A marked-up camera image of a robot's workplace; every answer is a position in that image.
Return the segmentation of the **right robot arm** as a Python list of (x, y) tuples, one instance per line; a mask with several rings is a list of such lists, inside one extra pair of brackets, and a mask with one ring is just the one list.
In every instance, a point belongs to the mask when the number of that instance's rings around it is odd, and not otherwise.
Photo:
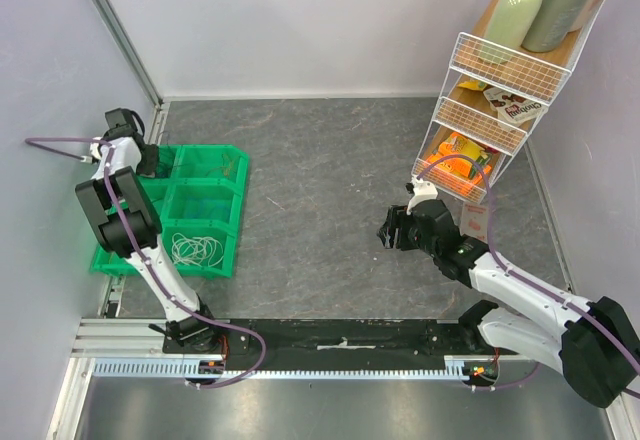
[(581, 398), (609, 407), (639, 375), (639, 337), (623, 307), (536, 278), (461, 234), (441, 200), (389, 208), (377, 232), (387, 249), (420, 250), (447, 278), (491, 296), (458, 328), (467, 352), (511, 350), (560, 373)]

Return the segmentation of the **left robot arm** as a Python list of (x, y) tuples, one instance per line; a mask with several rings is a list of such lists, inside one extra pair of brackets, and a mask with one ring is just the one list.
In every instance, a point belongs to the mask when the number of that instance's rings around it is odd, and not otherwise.
[(105, 113), (106, 133), (95, 143), (98, 163), (75, 194), (100, 246), (131, 265), (159, 300), (165, 325), (149, 327), (164, 336), (165, 353), (211, 353), (222, 343), (208, 306), (183, 280), (162, 243), (158, 212), (138, 175), (158, 164), (156, 145), (144, 141), (139, 114), (127, 108)]

